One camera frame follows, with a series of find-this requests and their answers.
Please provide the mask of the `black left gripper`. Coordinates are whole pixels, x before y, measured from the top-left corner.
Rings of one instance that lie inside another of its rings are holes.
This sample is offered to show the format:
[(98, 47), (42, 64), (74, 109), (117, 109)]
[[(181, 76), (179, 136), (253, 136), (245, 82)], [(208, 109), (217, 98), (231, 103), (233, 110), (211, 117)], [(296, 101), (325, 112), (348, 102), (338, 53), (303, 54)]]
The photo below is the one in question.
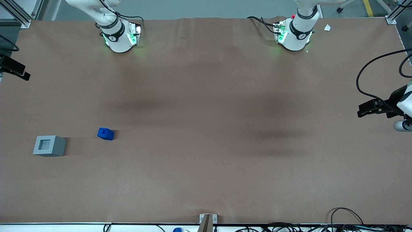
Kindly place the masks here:
[[(401, 110), (397, 104), (405, 94), (407, 86), (403, 86), (390, 94), (390, 97), (385, 101), (373, 100), (375, 109), (372, 114), (385, 114), (387, 118), (393, 118), (396, 116), (405, 117), (405, 113)], [(367, 112), (371, 111), (371, 101), (360, 104), (360, 111), (357, 112), (357, 116), (362, 118), (367, 115)]]

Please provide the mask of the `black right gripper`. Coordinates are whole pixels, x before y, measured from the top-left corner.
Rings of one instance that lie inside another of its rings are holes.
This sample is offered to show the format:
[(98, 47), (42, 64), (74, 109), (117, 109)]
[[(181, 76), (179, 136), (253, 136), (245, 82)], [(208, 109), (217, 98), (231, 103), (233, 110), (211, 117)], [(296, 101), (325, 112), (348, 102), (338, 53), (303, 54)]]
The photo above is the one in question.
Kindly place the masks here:
[(20, 62), (14, 60), (13, 64), (13, 72), (10, 69), (11, 58), (7, 55), (1, 54), (0, 55), (0, 72), (1, 73), (9, 73), (12, 74), (13, 72), (20, 76), (21, 79), (25, 81), (29, 81), (31, 74), (25, 71), (25, 65), (21, 64)]

